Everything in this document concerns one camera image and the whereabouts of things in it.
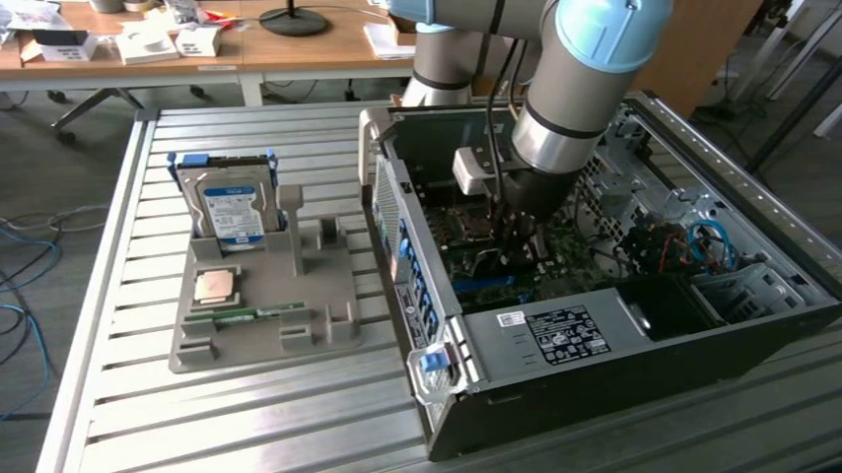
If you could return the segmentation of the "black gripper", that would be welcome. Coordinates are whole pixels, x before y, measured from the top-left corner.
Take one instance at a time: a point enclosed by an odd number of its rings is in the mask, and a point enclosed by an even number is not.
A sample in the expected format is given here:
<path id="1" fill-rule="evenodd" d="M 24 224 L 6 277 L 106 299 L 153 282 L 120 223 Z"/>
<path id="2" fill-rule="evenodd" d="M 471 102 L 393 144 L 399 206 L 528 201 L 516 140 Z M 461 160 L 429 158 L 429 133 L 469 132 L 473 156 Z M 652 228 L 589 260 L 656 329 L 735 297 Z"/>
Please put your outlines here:
<path id="1" fill-rule="evenodd" d="M 535 169 L 508 172 L 503 178 L 508 206 L 536 222 L 548 221 L 565 202 L 580 173 L 544 173 Z"/>

